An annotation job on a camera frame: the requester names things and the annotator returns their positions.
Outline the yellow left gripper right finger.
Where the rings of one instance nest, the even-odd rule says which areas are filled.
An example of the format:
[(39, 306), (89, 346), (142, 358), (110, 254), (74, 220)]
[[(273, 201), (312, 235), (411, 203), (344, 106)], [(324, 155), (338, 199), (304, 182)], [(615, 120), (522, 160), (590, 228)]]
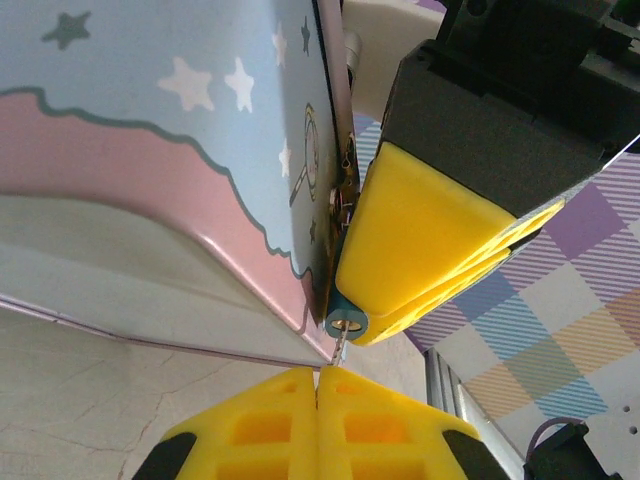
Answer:
[(342, 368), (317, 387), (320, 479), (504, 479), (471, 424)]

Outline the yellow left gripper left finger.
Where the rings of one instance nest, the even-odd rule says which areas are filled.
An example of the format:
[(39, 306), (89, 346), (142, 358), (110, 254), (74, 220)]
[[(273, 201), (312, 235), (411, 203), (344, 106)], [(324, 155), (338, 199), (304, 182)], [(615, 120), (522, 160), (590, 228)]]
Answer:
[(170, 428), (135, 479), (315, 479), (313, 370), (293, 368)]

